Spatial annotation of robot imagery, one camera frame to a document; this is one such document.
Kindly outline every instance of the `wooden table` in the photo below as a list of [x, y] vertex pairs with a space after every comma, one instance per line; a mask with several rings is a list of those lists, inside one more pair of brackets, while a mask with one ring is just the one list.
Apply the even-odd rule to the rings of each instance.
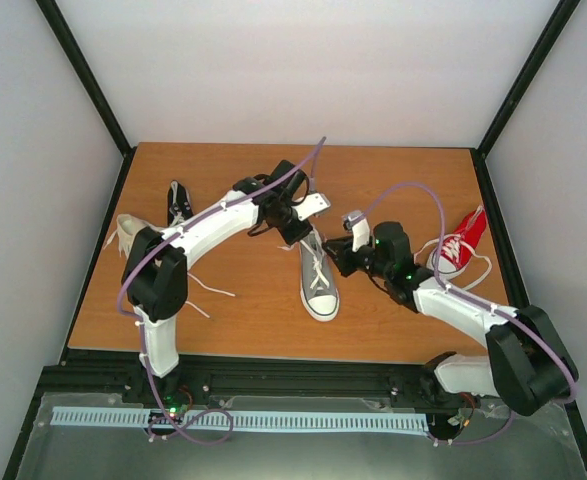
[[[155, 225], [166, 224], [171, 180], [186, 185], [195, 211], [219, 200], [237, 180], [269, 173], [283, 158], [294, 163], [310, 146], [143, 143], [126, 179], [116, 215], [130, 213]], [[468, 150], [431, 148], [324, 147], [318, 165], [318, 189], [332, 203], [314, 220], [328, 237], [343, 235], [341, 215], [366, 208], [384, 189], [399, 181], [423, 182], [440, 196], [447, 231], [480, 203]], [[115, 228], [115, 218], [110, 231]], [[408, 232], [414, 251], [438, 232], [431, 198], [416, 189], [397, 191], [369, 216], [371, 227], [397, 220]], [[337, 272], [341, 307], [331, 322], [313, 320], [300, 300], [297, 248], [285, 252], [275, 231], [249, 238], [240, 233], [203, 257], [193, 273], [206, 284], [237, 294], [230, 298], [189, 282], [189, 300], [211, 315], [189, 306], [178, 315], [177, 346], [181, 353], [225, 356], [329, 359], [362, 362], [425, 362], [448, 350], [481, 354], [483, 348], [447, 324], [414, 314], [375, 289], [365, 275], [342, 278]], [[490, 232], [478, 253], [493, 261], [493, 271], [474, 292], [506, 302]], [[118, 315], [115, 298], [125, 258], [117, 240], [101, 252], [69, 347], [138, 350], [137, 328]], [[455, 280], [466, 285], [486, 265], [474, 259]]]

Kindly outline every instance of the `gray sneaker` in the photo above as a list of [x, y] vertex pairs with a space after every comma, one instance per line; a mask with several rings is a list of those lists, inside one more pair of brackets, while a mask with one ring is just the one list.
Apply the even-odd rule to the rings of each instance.
[[322, 239], [315, 227], [300, 240], [300, 255], [302, 303], [314, 319], [320, 322], [333, 320], [340, 307], [340, 297], [328, 258], [322, 250]]

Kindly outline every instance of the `black sneaker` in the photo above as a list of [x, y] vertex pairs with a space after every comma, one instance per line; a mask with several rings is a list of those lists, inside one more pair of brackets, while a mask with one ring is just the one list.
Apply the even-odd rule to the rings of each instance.
[[191, 207], [191, 196], [189, 191], [176, 180], [171, 182], [168, 200], [168, 216], [167, 223], [169, 227], [173, 227], [182, 222], [185, 222], [193, 216], [193, 208]]

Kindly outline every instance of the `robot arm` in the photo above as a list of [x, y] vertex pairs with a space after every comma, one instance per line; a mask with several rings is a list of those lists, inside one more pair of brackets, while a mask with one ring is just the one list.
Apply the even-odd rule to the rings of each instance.
[[356, 221], [361, 216], [359, 211], [347, 215], [345, 228], [351, 234], [323, 245], [342, 276], [359, 270], [371, 280], [382, 279], [383, 290], [393, 301], [448, 323], [488, 350], [488, 357], [447, 352], [428, 362], [433, 378], [424, 385], [425, 397], [437, 402], [446, 393], [500, 396], [517, 413], [531, 415], [567, 393], [566, 378], [550, 357], [496, 313], [515, 317], [533, 330], [577, 380], [575, 364], [543, 310], [532, 305], [518, 310], [455, 291], [456, 287], [434, 278], [431, 270], [415, 264], [408, 236], [398, 222], [383, 222], [371, 235], [366, 219]]
[[[270, 175], [256, 175], [236, 183], [219, 202], [186, 222], [161, 233], [146, 228], [136, 235], [122, 282], [162, 240], [179, 234], [155, 261], [140, 271], [127, 290], [129, 301], [144, 324], [149, 363], [154, 375], [164, 377], [178, 363], [176, 317], [188, 297], [187, 272], [203, 255], [247, 229], [250, 229], [249, 235], [255, 236], [276, 228], [284, 241], [292, 245], [311, 231], [307, 219], [330, 207], [321, 193], [307, 194], [299, 201], [292, 199], [302, 183], [308, 181], [301, 171], [273, 190], [253, 199], [240, 200], [274, 182], [293, 167], [283, 160]], [[263, 223], [266, 227], [258, 230]]]

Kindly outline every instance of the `white panel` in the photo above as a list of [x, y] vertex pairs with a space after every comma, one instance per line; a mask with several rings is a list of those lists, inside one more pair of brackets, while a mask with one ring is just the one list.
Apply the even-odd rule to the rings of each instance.
[[531, 300], [580, 371], [587, 427], [587, 2], [534, 80], [489, 167]]
[[0, 2], [0, 478], [120, 162], [36, 3]]
[[556, 0], [61, 0], [131, 141], [477, 146]]

